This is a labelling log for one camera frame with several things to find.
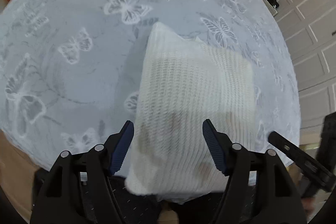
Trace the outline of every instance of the bedside object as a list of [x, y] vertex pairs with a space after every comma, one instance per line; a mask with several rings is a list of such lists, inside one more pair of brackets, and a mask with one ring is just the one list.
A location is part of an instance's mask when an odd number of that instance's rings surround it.
[[274, 17], [278, 13], [277, 10], [267, 0], [263, 0], [263, 2], [270, 11], [271, 15]]

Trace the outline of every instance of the white knit pillow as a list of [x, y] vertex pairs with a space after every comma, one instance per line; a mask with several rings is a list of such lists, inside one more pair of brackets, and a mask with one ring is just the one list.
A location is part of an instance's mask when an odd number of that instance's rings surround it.
[[253, 149], [255, 103], [250, 63], [238, 53], [185, 40], [157, 22], [148, 39], [127, 189], [135, 194], [223, 191], [202, 135], [211, 119]]

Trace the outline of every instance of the wooden floor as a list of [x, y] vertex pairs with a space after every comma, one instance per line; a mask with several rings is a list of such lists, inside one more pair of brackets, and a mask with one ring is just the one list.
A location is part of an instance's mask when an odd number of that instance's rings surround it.
[[[32, 212], [32, 185], [37, 169], [38, 166], [25, 153], [11, 145], [0, 130], [0, 185], [9, 201], [27, 222]], [[177, 215], [164, 208], [158, 223], [178, 224]]]

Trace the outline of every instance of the butterfly print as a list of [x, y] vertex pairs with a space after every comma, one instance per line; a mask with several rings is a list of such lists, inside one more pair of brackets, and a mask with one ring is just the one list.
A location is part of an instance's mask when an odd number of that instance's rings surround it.
[[79, 62], [79, 51], [88, 52], [92, 49], [92, 39], [89, 37], [86, 29], [80, 29], [75, 37], [71, 37], [68, 43], [58, 47], [58, 51], [63, 55], [66, 61], [73, 65]]
[[104, 6], [104, 13], [121, 14], [121, 21], [126, 25], [137, 24], [141, 17], [147, 15], [153, 8], [149, 5], [127, 2], [126, 0], [110, 0]]
[[239, 10], [239, 12], [241, 12], [241, 13], [245, 13], [246, 12], [246, 7], [244, 5], [242, 5], [242, 4], [240, 4], [236, 0], [224, 0], [224, 3], [225, 3], [225, 5], [229, 6], [234, 11]]
[[225, 20], [220, 17], [218, 21], [211, 21], [207, 18], [201, 18], [201, 21], [208, 27], [209, 31], [215, 35], [215, 39], [222, 47], [227, 47], [228, 39], [237, 44], [237, 38]]
[[139, 98], [139, 91], [132, 92], [128, 95], [124, 102], [124, 108], [127, 112], [134, 114], [137, 112], [137, 103]]
[[87, 152], [96, 144], [100, 143], [100, 138], [93, 128], [88, 128], [88, 130], [82, 134], [70, 135], [62, 132], [61, 137], [64, 140], [66, 149], [72, 154]]
[[34, 124], [46, 113], [46, 106], [40, 98], [25, 90], [26, 69], [30, 55], [27, 53], [16, 67], [15, 74], [8, 78], [5, 95], [14, 103], [14, 132], [20, 136], [26, 134], [27, 122]]
[[27, 32], [25, 36], [30, 37], [32, 35], [35, 35], [37, 30], [39, 30], [43, 25], [47, 24], [48, 22], [49, 18], [47, 18], [45, 15], [31, 12], [24, 21], [24, 24], [27, 25]]

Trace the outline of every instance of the black fabric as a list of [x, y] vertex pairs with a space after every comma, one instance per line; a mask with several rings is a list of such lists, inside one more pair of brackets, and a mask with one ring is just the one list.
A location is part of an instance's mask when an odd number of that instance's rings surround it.
[[121, 177], [112, 177], [109, 181], [127, 224], [157, 224], [161, 204], [156, 201], [155, 196], [138, 196], [129, 193], [125, 187], [125, 179]]
[[[156, 224], [161, 212], [161, 203], [155, 196], [137, 196], [129, 193], [124, 186], [124, 178], [112, 177], [110, 184], [117, 200], [121, 214], [127, 224]], [[245, 207], [241, 221], [251, 216], [255, 187], [248, 187]], [[190, 200], [183, 205], [169, 203], [179, 218], [179, 224], [208, 224], [211, 223], [223, 193], [210, 193]]]

